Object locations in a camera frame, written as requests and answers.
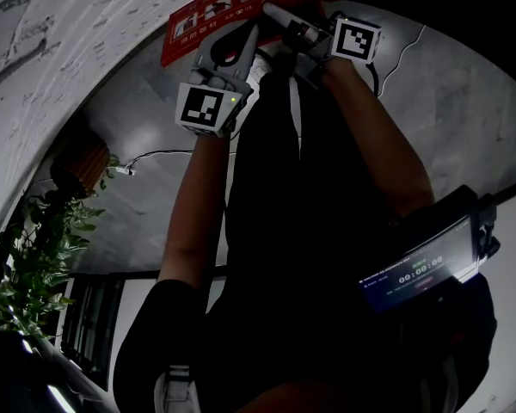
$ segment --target red board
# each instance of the red board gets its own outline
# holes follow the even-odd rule
[[[170,16],[161,64],[166,67],[198,48],[207,35],[227,23],[260,16],[267,1],[290,8],[317,0],[195,0]]]

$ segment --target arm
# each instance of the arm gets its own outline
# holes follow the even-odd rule
[[[206,288],[224,215],[229,150],[228,138],[197,139],[175,200],[159,281]]]
[[[322,82],[338,102],[388,206],[404,217],[419,207],[432,205],[432,187],[421,160],[353,63],[331,59]]]

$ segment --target shoe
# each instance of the shoe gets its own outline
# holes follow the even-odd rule
[[[254,79],[258,84],[260,84],[260,80],[267,73],[271,73],[273,71],[273,67],[261,56],[256,54],[255,60],[250,67],[250,76]]]

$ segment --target plant pot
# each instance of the plant pot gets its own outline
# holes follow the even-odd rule
[[[109,160],[105,142],[90,130],[84,130],[54,159],[50,174],[63,194],[84,199],[103,177]]]

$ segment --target gray floor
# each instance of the gray floor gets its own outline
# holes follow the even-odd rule
[[[381,84],[397,66],[402,49],[420,36],[385,81],[380,99],[421,156],[438,199],[462,184],[484,194],[516,182],[516,83],[510,77],[457,41],[398,15],[348,2],[326,8],[327,13],[335,9],[382,26],[375,58]],[[121,161],[194,146],[195,137],[174,124],[178,84],[187,81],[192,56],[164,69],[159,64],[162,44],[161,38],[147,46],[84,109],[91,127]],[[359,71],[370,83],[368,71]],[[90,200],[107,212],[96,222],[77,272],[159,268],[188,160],[183,154],[142,159],[135,176],[116,176]],[[223,235],[217,263],[225,263],[226,256]]]

